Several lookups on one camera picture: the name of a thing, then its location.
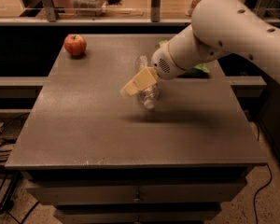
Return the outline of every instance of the clear plastic bottle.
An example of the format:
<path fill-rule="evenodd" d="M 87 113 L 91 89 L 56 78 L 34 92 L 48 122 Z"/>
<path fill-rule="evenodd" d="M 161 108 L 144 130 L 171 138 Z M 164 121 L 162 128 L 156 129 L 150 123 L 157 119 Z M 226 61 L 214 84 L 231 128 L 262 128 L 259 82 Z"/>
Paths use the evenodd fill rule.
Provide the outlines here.
<path fill-rule="evenodd" d="M 140 56 L 136 60 L 136 71 L 139 72 L 146 66 L 149 66 L 147 56 Z M 146 109 L 153 109 L 155 102 L 159 98 L 158 84 L 152 85 L 138 93 L 138 98 Z"/>

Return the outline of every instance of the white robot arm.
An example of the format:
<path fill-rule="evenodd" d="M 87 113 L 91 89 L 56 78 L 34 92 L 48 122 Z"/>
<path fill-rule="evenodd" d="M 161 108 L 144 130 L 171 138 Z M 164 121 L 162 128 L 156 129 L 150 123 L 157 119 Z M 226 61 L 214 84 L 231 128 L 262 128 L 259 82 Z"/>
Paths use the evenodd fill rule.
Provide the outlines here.
<path fill-rule="evenodd" d="M 151 65 L 160 78 L 172 79 L 230 53 L 248 59 L 280 84 L 280 29 L 238 0 L 202 0 L 192 24 L 156 50 Z"/>

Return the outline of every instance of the apple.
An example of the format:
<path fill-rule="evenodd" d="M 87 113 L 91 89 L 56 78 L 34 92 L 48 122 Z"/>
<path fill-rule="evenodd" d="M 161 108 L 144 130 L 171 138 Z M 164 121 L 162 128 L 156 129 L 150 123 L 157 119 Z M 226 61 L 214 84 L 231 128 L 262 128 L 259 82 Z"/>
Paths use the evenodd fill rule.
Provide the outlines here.
<path fill-rule="evenodd" d="M 80 56 L 84 54 L 87 47 L 87 42 L 82 35 L 70 34 L 64 42 L 64 47 L 72 56 Z"/>

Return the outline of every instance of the cable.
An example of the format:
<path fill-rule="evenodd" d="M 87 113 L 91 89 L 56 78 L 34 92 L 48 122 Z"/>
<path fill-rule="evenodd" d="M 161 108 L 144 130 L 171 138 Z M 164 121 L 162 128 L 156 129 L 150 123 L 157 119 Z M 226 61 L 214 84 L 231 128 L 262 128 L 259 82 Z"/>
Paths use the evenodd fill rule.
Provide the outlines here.
<path fill-rule="evenodd" d="M 12 123 L 14 120 L 19 119 L 19 118 L 21 118 L 21 117 L 23 117 L 23 116 L 26 116 L 26 115 L 29 115 L 29 114 L 30 114 L 30 113 L 21 114 L 21 115 L 17 116 L 16 118 L 14 118 L 14 119 L 12 119 L 12 120 L 10 120 L 10 121 L 4 123 L 3 125 L 0 126 L 0 131 L 1 131 L 2 129 L 4 129 L 6 126 L 8 126 L 8 124 Z M 1 144 L 0 144 L 0 148 L 1 148 L 1 147 L 4 147 L 4 146 L 7 146 L 7 145 L 12 145 L 12 144 L 10 144 L 9 142 L 4 142 L 4 143 L 1 143 Z M 10 152 L 11 150 L 12 150 L 12 149 L 0 150 L 0 153 L 3 153 L 3 154 L 0 155 L 0 162 L 6 162 L 6 161 L 7 161 L 8 156 L 9 156 L 9 152 Z"/>
<path fill-rule="evenodd" d="M 271 171 L 269 164 L 267 164 L 266 166 L 268 167 L 269 172 L 270 172 L 270 180 L 264 186 L 262 186 L 260 189 L 257 190 L 257 192 L 254 194 L 254 199 L 253 199 L 253 207 L 254 207 L 256 224 L 259 223 L 258 212 L 256 210 L 256 197 L 261 190 L 265 189 L 266 187 L 268 187 L 270 185 L 270 183 L 272 182 L 272 179 L 273 179 L 272 171 Z"/>
<path fill-rule="evenodd" d="M 252 120 L 252 121 L 255 123 L 255 125 L 256 125 L 256 127 L 257 127 L 257 129 L 258 129 L 258 141 L 259 141 L 260 127 L 259 127 L 258 123 L 257 123 L 255 120 Z M 266 164 L 266 166 L 267 166 L 268 169 L 269 169 L 270 179 L 269 179 L 269 181 L 268 181 L 264 186 L 262 186 L 261 188 L 259 188 L 259 189 L 255 192 L 254 198 L 253 198 L 253 207 L 254 207 L 254 213 L 255 213 L 256 224 L 259 223 L 258 212 L 257 212 L 257 210 L 256 210 L 256 197 L 257 197 L 257 195 L 259 194 L 259 192 L 260 192 L 261 190 L 265 189 L 266 187 L 268 187 L 268 186 L 271 184 L 272 179 L 273 179 L 272 170 L 271 170 L 269 164 Z"/>
<path fill-rule="evenodd" d="M 35 210 L 35 208 L 39 205 L 39 202 L 36 202 L 28 211 L 28 213 L 25 215 L 25 217 L 23 218 L 23 220 L 21 222 L 19 222 L 11 213 L 8 212 L 8 210 L 6 210 L 6 213 L 10 215 L 11 218 L 13 218 L 18 224 L 23 224 L 25 222 L 25 220 L 28 218 L 28 216 L 30 216 L 30 214 Z"/>

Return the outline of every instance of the drawer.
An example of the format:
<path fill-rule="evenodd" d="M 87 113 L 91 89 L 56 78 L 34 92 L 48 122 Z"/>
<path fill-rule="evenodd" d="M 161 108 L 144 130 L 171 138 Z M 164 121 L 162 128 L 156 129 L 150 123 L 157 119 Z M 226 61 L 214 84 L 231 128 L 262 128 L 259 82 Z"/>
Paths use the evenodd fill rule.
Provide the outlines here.
<path fill-rule="evenodd" d="M 216 203 L 93 205 L 57 209 L 54 216 L 63 224 L 79 223 L 195 223 L 214 218 Z"/>
<path fill-rule="evenodd" d="M 30 182 L 27 190 L 42 204 L 221 203 L 233 199 L 245 179 L 230 183 L 107 185 L 91 181 Z"/>

